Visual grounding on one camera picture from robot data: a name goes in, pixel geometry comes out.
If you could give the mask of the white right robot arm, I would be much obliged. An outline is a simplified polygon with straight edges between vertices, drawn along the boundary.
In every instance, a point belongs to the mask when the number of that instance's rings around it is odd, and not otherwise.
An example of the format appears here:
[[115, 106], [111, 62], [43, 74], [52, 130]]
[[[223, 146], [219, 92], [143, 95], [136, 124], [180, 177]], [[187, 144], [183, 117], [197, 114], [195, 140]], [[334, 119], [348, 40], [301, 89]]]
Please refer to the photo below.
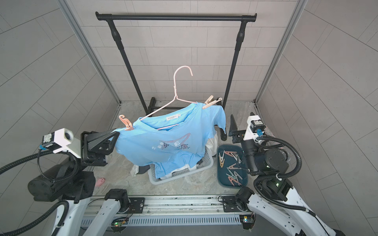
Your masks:
[[302, 168], [302, 157], [289, 142], [267, 135], [262, 119], [251, 113], [247, 129], [239, 130], [230, 117], [229, 136], [240, 143], [254, 189], [242, 187], [235, 196], [241, 210], [250, 210], [287, 236], [342, 236], [324, 223], [300, 197], [289, 180]]

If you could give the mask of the pink wire hanger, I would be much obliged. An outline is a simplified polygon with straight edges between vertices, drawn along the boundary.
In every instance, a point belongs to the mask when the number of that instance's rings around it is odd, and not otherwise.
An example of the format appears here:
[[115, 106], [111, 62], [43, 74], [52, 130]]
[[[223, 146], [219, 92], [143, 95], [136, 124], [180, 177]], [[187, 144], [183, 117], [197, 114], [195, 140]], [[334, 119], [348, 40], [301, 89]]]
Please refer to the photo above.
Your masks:
[[181, 99], [178, 97], [178, 93], [177, 93], [177, 83], [176, 83], [176, 74], [179, 70], [181, 70], [182, 68], [187, 68], [189, 71], [190, 71], [190, 74], [191, 76], [193, 76], [193, 71], [192, 69], [187, 66], [187, 65], [183, 65], [179, 68], [177, 68], [173, 74], [173, 89], [174, 89], [174, 97], [171, 101], [169, 101], [167, 104], [159, 107], [158, 109], [154, 109], [151, 113], [147, 114], [145, 117], [143, 118], [140, 118], [139, 120], [142, 121], [148, 117], [151, 117], [152, 115], [154, 115], [155, 113], [159, 112], [160, 110], [163, 110], [165, 109], [167, 106], [169, 106], [170, 104], [172, 104], [174, 101], [178, 100], [178, 101], [182, 101], [182, 102], [187, 102], [187, 103], [194, 103], [194, 104], [197, 104], [197, 102], [192, 102], [192, 101], [188, 101], [188, 100], [184, 100], [184, 99]]

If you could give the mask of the beige clothespin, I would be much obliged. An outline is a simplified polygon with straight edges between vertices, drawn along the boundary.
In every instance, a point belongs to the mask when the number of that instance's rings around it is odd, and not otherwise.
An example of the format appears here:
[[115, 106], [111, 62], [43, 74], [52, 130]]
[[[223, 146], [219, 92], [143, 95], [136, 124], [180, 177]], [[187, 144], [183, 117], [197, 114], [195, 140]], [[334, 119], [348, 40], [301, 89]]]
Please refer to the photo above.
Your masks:
[[207, 109], [213, 105], [221, 105], [221, 102], [222, 102], [222, 98], [219, 97], [217, 99], [214, 99], [214, 96], [211, 95], [208, 97], [208, 99], [205, 101], [204, 103], [204, 106], [202, 107], [202, 109]]

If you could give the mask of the pink clothespin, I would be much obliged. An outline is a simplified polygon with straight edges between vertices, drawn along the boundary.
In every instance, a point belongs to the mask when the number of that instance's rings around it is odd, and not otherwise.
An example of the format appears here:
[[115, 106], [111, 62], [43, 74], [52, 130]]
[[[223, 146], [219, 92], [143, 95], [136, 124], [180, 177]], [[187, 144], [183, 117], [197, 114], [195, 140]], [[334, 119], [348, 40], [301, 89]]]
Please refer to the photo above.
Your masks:
[[120, 115], [118, 118], [124, 124], [125, 126], [124, 130], [126, 131], [134, 130], [132, 123], [124, 115]]

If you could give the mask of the light blue t-shirt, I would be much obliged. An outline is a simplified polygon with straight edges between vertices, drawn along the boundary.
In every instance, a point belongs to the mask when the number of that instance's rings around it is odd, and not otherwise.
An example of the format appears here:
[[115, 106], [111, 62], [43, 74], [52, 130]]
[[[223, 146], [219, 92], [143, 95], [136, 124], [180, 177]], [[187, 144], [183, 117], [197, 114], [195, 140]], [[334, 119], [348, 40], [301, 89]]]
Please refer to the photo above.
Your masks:
[[117, 129], [115, 149], [134, 165], [153, 164], [156, 178], [166, 178], [179, 169], [196, 167], [208, 140], [216, 135], [215, 126], [226, 126], [223, 107], [192, 103], [171, 114], [139, 118], [132, 130]]

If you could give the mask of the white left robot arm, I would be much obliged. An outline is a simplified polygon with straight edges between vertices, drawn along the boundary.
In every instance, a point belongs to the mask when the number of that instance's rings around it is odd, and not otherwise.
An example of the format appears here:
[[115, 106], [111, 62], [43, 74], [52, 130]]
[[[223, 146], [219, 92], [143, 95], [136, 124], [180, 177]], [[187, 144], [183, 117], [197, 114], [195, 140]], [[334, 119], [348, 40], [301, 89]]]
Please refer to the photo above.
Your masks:
[[105, 166], [106, 156], [111, 154], [119, 137], [117, 131], [83, 132], [80, 139], [62, 128], [44, 135], [38, 153], [21, 158], [1, 167], [1, 174], [33, 159], [50, 154], [64, 154], [67, 159], [28, 183], [28, 191], [36, 202], [54, 202], [54, 205], [32, 223], [4, 236], [18, 236], [36, 227], [56, 212], [53, 236], [76, 236], [82, 218], [90, 204], [96, 179], [93, 172], [85, 171], [89, 166]]

